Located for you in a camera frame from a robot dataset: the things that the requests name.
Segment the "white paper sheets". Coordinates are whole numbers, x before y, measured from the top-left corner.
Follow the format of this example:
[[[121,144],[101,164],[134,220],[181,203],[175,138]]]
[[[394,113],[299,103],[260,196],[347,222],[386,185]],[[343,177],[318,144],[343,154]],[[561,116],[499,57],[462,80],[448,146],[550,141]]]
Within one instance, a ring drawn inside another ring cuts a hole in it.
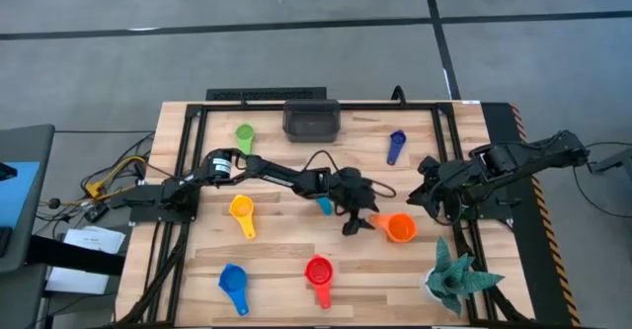
[[[125,239],[125,234],[97,226],[69,229],[63,243],[109,254],[116,254]],[[48,291],[104,294],[109,281],[108,275],[89,273],[82,270],[53,267],[45,289]]]

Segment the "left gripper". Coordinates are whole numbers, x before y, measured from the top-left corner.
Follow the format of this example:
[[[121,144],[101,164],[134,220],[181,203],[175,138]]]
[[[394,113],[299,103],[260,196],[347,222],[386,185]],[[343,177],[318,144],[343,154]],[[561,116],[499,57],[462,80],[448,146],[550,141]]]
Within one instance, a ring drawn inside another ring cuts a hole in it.
[[[342,233],[345,236],[352,236],[356,235],[360,228],[374,230],[375,227],[366,218],[359,218],[358,215],[361,209],[379,212],[375,203],[376,192],[373,189],[373,181],[369,179],[372,182],[370,190],[349,190],[342,184],[338,171],[330,180],[329,199],[349,213],[349,219],[344,223]]]

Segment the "red measuring cup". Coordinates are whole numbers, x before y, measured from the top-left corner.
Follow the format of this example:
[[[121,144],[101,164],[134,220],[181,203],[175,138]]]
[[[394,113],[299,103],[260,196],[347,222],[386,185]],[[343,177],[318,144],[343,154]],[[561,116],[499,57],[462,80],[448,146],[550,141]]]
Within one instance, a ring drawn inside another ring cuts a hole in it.
[[[314,255],[305,268],[304,276],[315,290],[318,303],[323,309],[329,309],[332,306],[331,284],[333,274],[331,262],[320,255]]]

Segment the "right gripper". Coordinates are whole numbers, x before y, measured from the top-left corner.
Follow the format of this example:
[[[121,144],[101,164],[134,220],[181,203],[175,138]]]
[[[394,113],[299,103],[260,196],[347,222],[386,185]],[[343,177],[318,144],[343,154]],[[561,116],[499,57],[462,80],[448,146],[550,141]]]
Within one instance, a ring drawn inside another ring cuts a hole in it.
[[[423,183],[417,192],[412,192],[406,203],[413,206],[422,206],[433,219],[439,218],[439,212],[444,212],[446,220],[455,220],[459,215],[460,199],[456,192],[459,186],[459,178],[449,183],[450,188],[437,190],[439,181],[437,170],[440,162],[431,156],[426,156],[418,167],[418,172],[424,177]]]

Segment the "grey side desk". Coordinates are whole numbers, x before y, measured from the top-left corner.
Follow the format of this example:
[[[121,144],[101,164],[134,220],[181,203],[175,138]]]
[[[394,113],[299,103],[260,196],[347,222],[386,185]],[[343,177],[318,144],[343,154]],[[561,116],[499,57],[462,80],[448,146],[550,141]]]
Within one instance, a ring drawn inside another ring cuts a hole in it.
[[[38,164],[5,254],[0,257],[0,274],[16,271],[27,260],[54,132],[52,124],[0,129],[0,161]]]

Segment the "black desk support bar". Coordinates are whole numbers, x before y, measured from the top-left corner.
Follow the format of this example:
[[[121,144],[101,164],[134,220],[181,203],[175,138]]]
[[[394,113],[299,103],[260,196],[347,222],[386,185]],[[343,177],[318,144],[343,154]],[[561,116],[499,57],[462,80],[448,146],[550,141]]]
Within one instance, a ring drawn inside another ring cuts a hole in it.
[[[46,264],[88,273],[120,276],[125,257],[66,244],[50,238],[32,235],[27,253],[29,264]]]

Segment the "grey metal leg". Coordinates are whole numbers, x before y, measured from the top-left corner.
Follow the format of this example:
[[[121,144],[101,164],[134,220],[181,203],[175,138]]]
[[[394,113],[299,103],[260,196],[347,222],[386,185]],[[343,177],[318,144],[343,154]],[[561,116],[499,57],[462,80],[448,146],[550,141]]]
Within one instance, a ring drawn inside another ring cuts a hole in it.
[[[603,173],[612,168],[623,168],[632,179],[632,147],[628,147],[605,159],[592,164],[592,173]]]

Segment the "blue flat panel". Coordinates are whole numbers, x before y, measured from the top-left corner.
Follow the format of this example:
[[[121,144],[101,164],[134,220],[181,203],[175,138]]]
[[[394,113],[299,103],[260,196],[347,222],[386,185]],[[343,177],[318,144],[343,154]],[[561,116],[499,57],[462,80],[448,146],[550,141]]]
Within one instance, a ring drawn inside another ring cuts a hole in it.
[[[0,181],[0,227],[14,228],[40,164],[38,162],[7,162],[7,165],[17,170],[17,176]]]

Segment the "indigo measuring cup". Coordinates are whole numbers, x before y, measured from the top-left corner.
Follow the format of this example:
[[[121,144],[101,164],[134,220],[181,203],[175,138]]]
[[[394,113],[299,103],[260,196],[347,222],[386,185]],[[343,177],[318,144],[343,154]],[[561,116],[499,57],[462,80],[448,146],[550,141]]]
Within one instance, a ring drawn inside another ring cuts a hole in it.
[[[386,158],[388,165],[394,166],[407,141],[407,136],[402,129],[398,129],[389,135],[389,150]]]

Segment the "dark grey plastic basket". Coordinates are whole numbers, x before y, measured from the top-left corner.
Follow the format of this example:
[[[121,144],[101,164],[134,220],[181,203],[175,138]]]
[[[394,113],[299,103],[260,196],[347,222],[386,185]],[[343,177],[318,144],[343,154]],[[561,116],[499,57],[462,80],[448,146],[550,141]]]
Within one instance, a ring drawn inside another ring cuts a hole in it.
[[[340,103],[336,100],[286,101],[282,129],[290,142],[334,142],[341,129]]]

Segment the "orange measuring cup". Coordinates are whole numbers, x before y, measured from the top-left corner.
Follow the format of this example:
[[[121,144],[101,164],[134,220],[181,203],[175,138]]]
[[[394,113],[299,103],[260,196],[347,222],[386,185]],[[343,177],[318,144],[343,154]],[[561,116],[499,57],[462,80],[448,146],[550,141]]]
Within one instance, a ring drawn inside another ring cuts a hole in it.
[[[369,221],[372,225],[383,229],[386,237],[392,242],[410,242],[418,234],[415,220],[407,213],[376,213],[369,217]]]

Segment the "yellow measuring cup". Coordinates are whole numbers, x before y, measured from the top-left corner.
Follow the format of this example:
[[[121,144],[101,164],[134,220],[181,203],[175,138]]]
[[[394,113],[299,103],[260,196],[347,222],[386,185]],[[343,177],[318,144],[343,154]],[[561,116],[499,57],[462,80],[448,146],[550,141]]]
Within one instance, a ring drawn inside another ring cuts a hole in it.
[[[236,195],[230,204],[229,211],[240,224],[245,238],[248,240],[254,239],[256,230],[253,221],[253,201],[246,196]]]

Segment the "black perforated panel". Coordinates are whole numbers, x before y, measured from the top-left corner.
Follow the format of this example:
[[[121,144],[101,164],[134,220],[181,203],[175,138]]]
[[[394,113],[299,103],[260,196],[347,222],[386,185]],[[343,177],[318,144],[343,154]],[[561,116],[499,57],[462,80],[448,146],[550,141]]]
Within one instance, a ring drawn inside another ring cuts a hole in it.
[[[267,87],[207,89],[207,101],[285,101],[324,100],[326,87]]]

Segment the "green measuring cup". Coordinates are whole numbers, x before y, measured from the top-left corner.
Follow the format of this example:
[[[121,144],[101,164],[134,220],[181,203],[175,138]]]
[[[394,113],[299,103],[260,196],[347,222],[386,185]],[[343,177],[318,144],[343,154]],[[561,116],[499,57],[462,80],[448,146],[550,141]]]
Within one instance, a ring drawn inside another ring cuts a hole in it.
[[[250,124],[240,124],[235,130],[238,149],[247,155],[251,154],[253,149],[254,135],[254,129]]]

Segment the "black power adapter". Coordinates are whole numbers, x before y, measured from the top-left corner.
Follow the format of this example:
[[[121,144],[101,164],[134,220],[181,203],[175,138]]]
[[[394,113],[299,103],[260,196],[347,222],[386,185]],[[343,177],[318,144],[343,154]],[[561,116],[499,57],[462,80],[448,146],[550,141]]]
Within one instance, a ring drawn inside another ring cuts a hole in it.
[[[98,222],[110,208],[105,203],[95,203],[86,208],[83,218],[89,223]]]

